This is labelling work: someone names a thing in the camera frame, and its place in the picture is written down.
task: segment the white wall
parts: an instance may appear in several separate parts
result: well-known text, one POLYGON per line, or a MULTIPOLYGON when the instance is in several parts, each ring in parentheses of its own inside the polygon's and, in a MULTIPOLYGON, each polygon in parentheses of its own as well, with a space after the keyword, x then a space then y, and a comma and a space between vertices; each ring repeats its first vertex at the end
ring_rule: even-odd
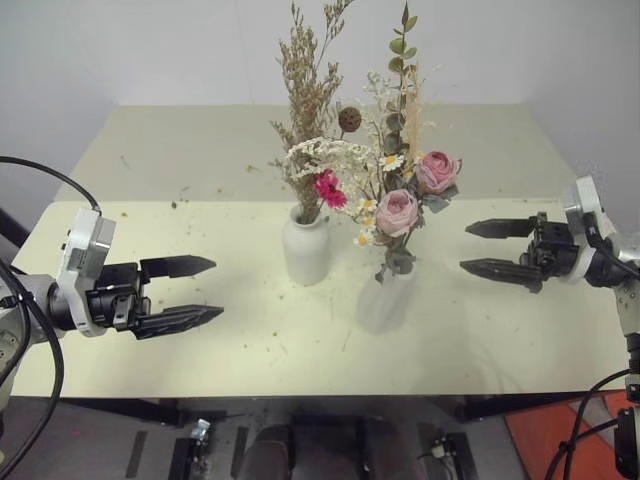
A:
MULTIPOLYGON (((320 3, 300 2, 316 26, 320 3)), ((345 75, 340 96, 361 95, 366 72, 385 69, 403 3, 356 0, 349 8, 328 54, 345 75)), ((411 7, 423 70, 442 64, 426 83, 428 99, 530 100, 578 170, 606 171, 600 179, 614 217, 637 223, 640 198, 625 173, 640 155, 637 0, 411 7), (630 196, 635 203, 625 203, 630 196)), ((0 152, 69 171, 115 104, 285 103, 274 58, 289 23, 289 0, 0 0, 0 152)), ((31 226, 55 185, 8 172, 0 203, 31 226)))

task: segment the black cable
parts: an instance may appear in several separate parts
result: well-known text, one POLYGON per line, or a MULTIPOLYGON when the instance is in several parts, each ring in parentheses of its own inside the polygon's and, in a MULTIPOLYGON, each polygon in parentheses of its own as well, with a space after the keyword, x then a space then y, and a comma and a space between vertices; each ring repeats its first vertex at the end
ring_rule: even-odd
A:
MULTIPOLYGON (((614 418, 613 420, 609 420, 608 422, 601 423, 600 425, 597 425, 587 430, 586 432, 583 432, 580 435, 578 435, 576 437, 576 444, 580 443, 582 440, 590 437, 591 435, 595 435, 596 433, 599 433, 603 430, 606 430, 611 427, 615 427, 617 424, 618 424, 617 418, 614 418)), ((560 444, 560 447, 558 448, 556 455, 553 457, 553 460, 551 460, 551 463, 549 464, 549 468, 547 469, 547 474, 544 477, 545 480, 553 479, 553 474, 555 473, 556 469, 558 468, 558 465, 560 465, 560 462, 562 461, 565 454, 567 453, 567 447, 568 447, 568 444, 564 442, 560 444)))
POLYGON ((600 390, 607 383, 614 381, 616 378, 624 377, 629 374, 629 369, 621 370, 612 375, 609 375, 607 378, 600 380, 596 383, 591 389, 585 394, 580 402, 580 406, 578 407, 578 413, 576 414, 576 420, 573 424, 573 431, 571 432, 571 438, 569 439, 569 448, 567 450, 567 461, 564 463, 564 480, 569 480, 571 476, 571 463, 573 461, 573 452, 575 450, 576 438, 578 437, 578 433, 580 431, 580 424, 582 422, 582 417, 584 416, 584 411, 587 408, 587 403, 591 400, 591 397, 594 393, 600 390))
POLYGON ((67 177, 63 173, 60 173, 51 167, 47 167, 46 165, 41 165, 39 163, 32 162, 30 160, 23 160, 22 158, 16 158, 16 157, 5 157, 3 155, 0 155, 0 163, 21 165, 23 167, 33 168, 35 170, 40 170, 41 172, 52 175, 56 177, 58 180, 62 180, 67 185, 76 189, 81 195, 84 196, 84 198, 86 198, 89 201, 89 203, 91 204, 91 208, 93 210, 95 210, 96 212, 101 212, 100 205, 98 205, 98 201, 82 185, 75 182, 74 180, 71 180, 69 177, 67 177))
POLYGON ((561 449, 560 451, 562 451, 562 454, 560 455, 560 458, 558 460, 556 460, 556 457, 551 460, 549 468, 547 469, 547 474, 544 477, 545 480, 551 480, 553 478, 553 474, 555 473, 556 468, 558 468, 558 464, 560 463, 560 460, 562 460, 562 456, 565 453, 567 454, 567 461, 564 464, 563 478, 564 480, 569 480, 569 476, 571 475, 571 463, 573 462, 573 452, 576 448, 577 438, 579 437, 578 431, 580 430, 580 424, 582 423, 582 417, 584 416, 584 411, 587 408, 587 403, 589 403, 589 400, 591 400, 593 394, 600 390, 604 385, 614 381, 617 378, 624 377, 628 373, 629 369, 626 369, 609 375, 607 378, 600 380, 593 387, 591 387, 587 393, 585 393, 584 397, 582 397, 582 401, 580 402, 580 406, 578 407, 578 412, 576 413, 576 419, 573 424, 573 429, 571 430, 571 438, 566 444, 560 444, 559 448, 561 449))
POLYGON ((585 213, 582 221, 584 223, 585 234, 587 236, 587 242, 589 243, 589 245, 594 247, 610 263, 618 267, 627 275, 630 275, 631 278, 640 280, 640 271, 637 268, 633 268, 632 266, 627 265, 622 260, 617 258, 613 254, 613 252, 611 252, 611 249, 602 238, 602 235, 600 235, 600 230, 598 229, 598 222, 596 220, 595 214, 593 212, 585 213))
POLYGON ((632 266, 627 265, 619 258, 616 258, 616 256, 613 253, 611 253, 611 251, 606 247, 604 243, 599 244, 596 247, 596 250, 600 252, 607 260, 613 263, 616 267, 618 267, 620 270, 622 270, 628 275, 631 275, 631 278, 640 280, 640 271, 638 271, 637 268, 633 268, 632 266))
POLYGON ((16 292, 18 297, 22 297, 22 300, 26 303, 27 307, 29 307, 29 310, 31 310, 31 313, 42 328, 42 332, 49 342, 49 345, 51 347, 51 354, 53 355, 53 363, 55 366, 53 389, 51 391, 49 401, 47 402, 47 407, 40 417, 40 420, 33 428, 26 440, 22 443, 18 451, 13 455, 13 457, 11 457, 10 460, 6 461, 2 465, 2 470, 0 470, 0 480, 5 480, 15 469, 18 463, 20 463, 20 461, 24 458, 26 453, 42 433, 42 430, 44 430, 44 428, 47 426, 47 423, 49 423, 49 420, 51 420, 53 411, 55 410, 58 401, 60 400, 60 393, 62 392, 62 383, 64 381, 64 359, 62 357, 62 349, 60 348, 60 342, 58 342, 56 332, 49 323, 46 315, 33 299, 32 295, 24 287, 22 282, 20 282, 20 280, 16 278, 9 267, 7 267, 7 265, 1 259, 0 278, 4 280, 4 282, 7 284, 7 287, 12 292, 16 292))
MULTIPOLYGON (((11 293, 16 297, 18 296, 17 291, 14 292, 12 290, 11 293)), ((29 341, 31 340, 31 319, 29 318, 29 311, 27 310, 27 307, 24 301, 19 301, 16 307, 20 309, 22 337, 20 337, 20 342, 18 343, 18 348, 16 349, 16 352, 11 357, 11 360, 7 362, 7 365, 4 367, 2 374, 0 374, 0 387, 4 385, 4 382, 7 380, 9 375, 11 375, 11 372, 13 371, 13 369, 16 368, 16 365, 18 364, 18 362, 22 360, 22 357, 24 356, 25 352, 27 351, 27 348, 29 347, 29 341)))

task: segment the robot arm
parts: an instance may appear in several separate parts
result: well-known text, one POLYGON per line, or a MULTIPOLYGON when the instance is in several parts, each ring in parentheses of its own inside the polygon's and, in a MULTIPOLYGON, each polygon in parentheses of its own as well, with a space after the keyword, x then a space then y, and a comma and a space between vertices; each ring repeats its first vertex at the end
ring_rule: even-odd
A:
POLYGON ((57 329, 94 337, 113 327, 130 330, 141 340, 188 330, 222 313, 220 307, 186 305, 151 315, 151 302, 144 296, 151 278, 192 276, 215 263, 184 255, 141 260, 140 270, 136 263, 105 266, 114 231, 115 222, 95 210, 78 212, 48 290, 46 311, 57 329))
MULTIPOLYGON (((603 238, 606 219, 589 177, 579 178, 563 195, 567 223, 549 222, 546 213, 524 219, 476 222, 466 231, 484 238, 528 237, 519 262, 493 258, 467 260, 469 273, 514 283, 538 293, 551 277, 575 283, 584 278, 594 287, 615 294, 622 333, 627 340, 629 374, 625 378, 629 401, 640 404, 640 233, 613 233, 603 238)), ((640 409, 620 412, 615 432, 616 467, 626 478, 640 478, 640 409)))

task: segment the red flower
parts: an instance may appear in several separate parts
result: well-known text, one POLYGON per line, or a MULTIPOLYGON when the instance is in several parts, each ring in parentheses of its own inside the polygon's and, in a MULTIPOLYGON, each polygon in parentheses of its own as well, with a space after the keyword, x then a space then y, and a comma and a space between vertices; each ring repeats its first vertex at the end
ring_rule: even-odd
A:
POLYGON ((337 188, 340 180, 333 173, 333 170, 327 169, 316 175, 315 179, 313 186, 327 202, 327 205, 331 208, 340 208, 347 204, 347 196, 337 188))

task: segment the pink flower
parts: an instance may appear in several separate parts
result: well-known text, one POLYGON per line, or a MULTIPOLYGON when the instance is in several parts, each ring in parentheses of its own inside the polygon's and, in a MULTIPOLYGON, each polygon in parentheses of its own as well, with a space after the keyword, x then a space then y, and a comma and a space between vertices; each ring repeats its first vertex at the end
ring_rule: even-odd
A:
POLYGON ((347 204, 347 196, 337 188, 339 183, 340 180, 331 169, 316 175, 313 183, 320 196, 331 208, 340 208, 347 204))
POLYGON ((399 237, 418 221, 418 201, 407 190, 387 193, 376 211, 378 228, 390 237, 399 237))
POLYGON ((415 167, 416 177, 423 193, 440 194, 455 185, 460 169, 460 160, 451 161, 442 152, 431 152, 420 160, 415 167))

